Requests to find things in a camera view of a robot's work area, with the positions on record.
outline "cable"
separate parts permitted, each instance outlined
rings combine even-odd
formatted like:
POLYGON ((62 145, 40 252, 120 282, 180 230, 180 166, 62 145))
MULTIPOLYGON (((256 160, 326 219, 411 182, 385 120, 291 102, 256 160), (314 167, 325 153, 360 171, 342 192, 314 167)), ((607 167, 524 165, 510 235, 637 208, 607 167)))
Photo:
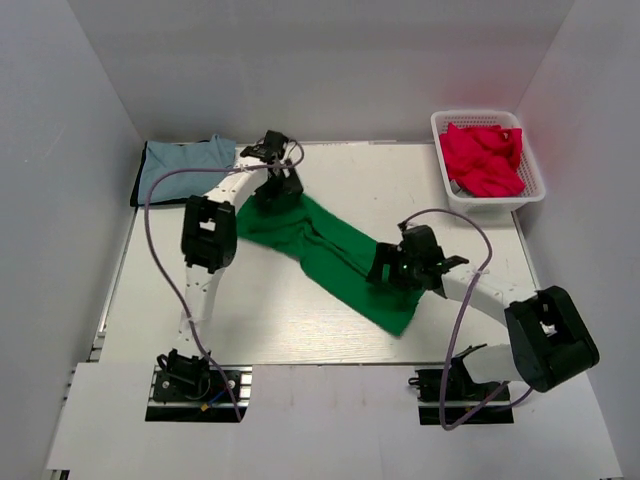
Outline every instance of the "cable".
POLYGON ((239 167, 233 167, 233 168, 179 168, 177 170, 172 170, 172 171, 167 172, 164 175, 161 175, 160 177, 158 177, 153 182, 153 184, 151 184, 151 188, 149 188, 149 191, 147 192, 147 196, 146 196, 145 201, 144 201, 144 232, 145 232, 145 236, 147 238, 147 245, 149 247, 149 253, 151 254, 151 257, 153 258, 154 263, 158 267, 158 270, 160 270, 160 273, 162 274, 164 279, 167 281, 167 283, 171 287, 171 290, 173 290, 173 293, 175 293, 176 297, 178 297, 178 300, 180 301, 180 304, 182 305, 182 309, 184 310, 184 313, 187 316, 187 320, 189 322, 189 327, 191 328, 191 334, 193 335, 193 339, 195 340, 196 345, 198 346, 198 350, 200 350, 200 353, 202 354, 202 356, 207 359, 207 361, 218 371, 218 373, 220 373, 220 376, 224 380, 225 385, 226 385, 226 391, 229 392, 229 398, 231 399, 231 403, 233 403, 233 408, 234 408, 234 410, 236 412, 236 417, 238 417, 238 422, 240 422, 242 420, 242 415, 240 414, 240 409, 238 408, 238 402, 236 400, 236 396, 233 394, 233 391, 231 390, 231 388, 229 388, 229 381, 227 380, 227 376, 225 375, 224 370, 222 370, 222 367, 220 367, 220 365, 218 365, 218 363, 213 358, 211 358, 211 355, 209 355, 209 352, 207 352, 207 350, 202 345, 202 342, 200 341, 200 338, 198 337, 198 332, 196 331, 196 328, 195 328, 195 323, 192 320, 191 309, 187 305, 187 301, 186 301, 184 295, 182 295, 182 292, 178 289, 178 287, 176 286, 175 282, 171 279, 171 276, 169 275, 167 270, 162 265, 162 262, 160 261, 160 258, 158 257, 158 253, 156 252, 156 248, 155 248, 155 246, 153 244, 153 239, 151 238, 151 225, 149 224, 149 210, 150 210, 150 206, 151 206, 151 197, 153 195, 153 191, 160 184, 160 182, 162 182, 166 178, 169 178, 169 177, 171 177, 173 175, 178 175, 180 173, 240 173, 240 172, 246 172, 246 171, 251 172, 251 171, 254 171, 254 170, 263 170, 263 169, 283 170, 283 169, 287 169, 287 168, 295 168, 296 166, 300 165, 302 160, 304 160, 304 148, 302 148, 302 145, 300 145, 300 143, 297 140, 291 139, 290 141, 294 143, 294 148, 297 148, 298 151, 300 152, 300 158, 298 160, 296 160, 295 162, 293 162, 291 165, 285 165, 285 164, 269 165, 269 164, 264 164, 264 165, 253 165, 253 166, 250 166, 250 167, 243 167, 243 168, 239 168, 239 167))
POLYGON ((529 395, 531 395, 532 393, 533 393, 533 387, 529 387, 529 389, 526 392, 524 392, 520 398, 518 398, 517 400, 514 400, 509 405, 505 405, 504 407, 497 407, 496 411, 497 412, 501 412, 503 410, 509 410, 511 408, 516 408, 518 405, 520 405, 522 402, 524 402, 527 398, 529 398, 529 395))
POLYGON ((438 414, 440 418, 440 425, 442 426, 442 428, 447 431, 451 431, 459 427, 460 425, 462 425, 467 420, 469 420, 480 409, 484 408, 489 402, 491 402, 494 398, 500 395, 500 393, 507 387, 509 383, 509 382, 501 383, 500 386, 498 386, 489 396, 487 396, 484 400, 482 400, 472 410, 464 414, 462 417, 460 417, 458 420, 456 420, 452 424, 447 424, 447 420, 445 418, 445 400, 447 395, 447 381, 449 380, 449 369, 451 368, 451 359, 453 358, 453 351, 455 350, 456 340, 458 339, 458 334, 460 333, 460 326, 462 325, 462 319, 464 318, 464 314, 467 311, 467 307, 471 302, 471 294, 473 293, 473 289, 476 287, 478 281, 480 280, 480 277, 482 276, 484 269, 487 267, 487 265, 489 265, 489 262, 493 258, 493 246, 489 241, 489 237, 487 237, 487 234, 484 232, 484 230, 482 230, 482 227, 480 227, 480 225, 478 225, 476 222, 471 220, 469 217, 466 217, 465 215, 452 212, 444 208, 428 208, 426 210, 421 210, 409 216, 400 225, 403 225, 403 224, 406 225, 410 220, 413 220, 417 216, 423 215, 425 213, 446 213, 448 215, 461 218, 462 220, 469 223, 473 228, 475 228, 478 231, 478 233, 484 240, 484 243, 487 245, 487 257, 484 260, 484 262, 482 262, 482 264, 480 265, 480 268, 478 268, 478 270, 476 271, 475 275, 471 279, 471 282, 469 282, 469 286, 467 287, 467 292, 465 293, 464 299, 460 304, 460 309, 458 310, 458 316, 456 317, 456 321, 453 324, 453 331, 451 332, 451 340, 449 340, 449 347, 447 348, 447 354, 445 356, 444 366, 442 368, 442 378, 440 380, 440 396, 439 396, 439 402, 438 402, 438 414))

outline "white plastic basket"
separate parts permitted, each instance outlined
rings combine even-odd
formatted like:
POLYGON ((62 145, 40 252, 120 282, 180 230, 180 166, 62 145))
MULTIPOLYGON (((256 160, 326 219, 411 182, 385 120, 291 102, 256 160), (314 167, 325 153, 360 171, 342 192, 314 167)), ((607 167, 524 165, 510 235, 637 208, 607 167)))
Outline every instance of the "white plastic basket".
POLYGON ((431 115, 431 128, 433 129, 433 138, 438 152, 438 160, 440 161, 442 180, 447 191, 449 208, 459 213, 512 212, 527 203, 539 202, 544 198, 546 191, 542 183, 540 170, 538 170, 536 160, 533 153, 531 153, 524 131, 522 133, 522 155, 518 175, 526 186, 519 196, 466 198, 453 193, 449 183, 449 176, 447 175, 447 167, 444 163, 444 156, 442 155, 442 146, 440 145, 440 134, 445 133, 451 123, 459 128, 491 125, 500 125, 504 128, 522 128, 515 115, 497 110, 446 110, 431 115))

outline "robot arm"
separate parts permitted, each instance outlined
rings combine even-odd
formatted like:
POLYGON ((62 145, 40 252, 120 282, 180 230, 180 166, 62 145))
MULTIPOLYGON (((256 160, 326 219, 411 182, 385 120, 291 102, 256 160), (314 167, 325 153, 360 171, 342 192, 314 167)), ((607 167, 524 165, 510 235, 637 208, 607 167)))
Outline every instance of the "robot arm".
MULTIPOLYGON (((432 290, 444 298, 463 301, 476 274, 468 260, 445 258, 428 226, 407 230, 402 225, 401 230, 399 245, 377 245, 368 281, 432 290), (385 266, 389 267, 386 279, 385 266)), ((463 377, 462 381, 518 380, 546 392, 599 361, 598 350, 571 297, 560 287, 536 292, 483 274, 469 306, 505 325, 511 344, 474 347, 459 355, 450 374, 463 377)))
MULTIPOLYGON (((288 143, 284 135, 267 132, 262 142, 242 151, 235 165, 241 169, 239 173, 227 175, 204 196, 192 196, 187 201, 181 242, 187 265, 185 299, 198 331, 210 321, 218 285, 235 257, 236 212, 254 193, 258 206, 265 211, 287 208, 302 193, 295 169, 288 166, 291 162, 281 163, 288 143), (264 168, 274 164, 284 168, 264 168)), ((178 350, 197 354, 191 336, 183 313, 178 350)))

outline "green towel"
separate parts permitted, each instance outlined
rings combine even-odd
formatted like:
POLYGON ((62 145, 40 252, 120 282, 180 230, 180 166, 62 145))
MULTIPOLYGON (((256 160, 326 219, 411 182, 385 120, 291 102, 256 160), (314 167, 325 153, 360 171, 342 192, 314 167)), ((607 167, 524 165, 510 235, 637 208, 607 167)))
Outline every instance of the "green towel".
POLYGON ((375 240, 306 195, 280 214, 260 211, 250 198, 237 220, 240 238, 298 259, 309 278, 387 332, 400 335, 409 325, 423 292, 367 283, 375 240))

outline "white wall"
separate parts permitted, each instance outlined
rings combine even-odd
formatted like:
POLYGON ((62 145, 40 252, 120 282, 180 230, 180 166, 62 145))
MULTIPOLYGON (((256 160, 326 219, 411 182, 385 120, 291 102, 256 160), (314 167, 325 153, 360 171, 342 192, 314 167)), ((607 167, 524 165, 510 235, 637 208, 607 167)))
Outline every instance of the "white wall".
POLYGON ((146 138, 420 139, 515 109, 573 0, 69 0, 146 138))
POLYGON ((590 379, 625 478, 640 478, 640 3, 577 0, 518 109, 547 200, 520 215, 544 284, 600 348, 590 379))
POLYGON ((130 219, 141 148, 67 2, 2 2, 2 478, 40 478, 130 219))

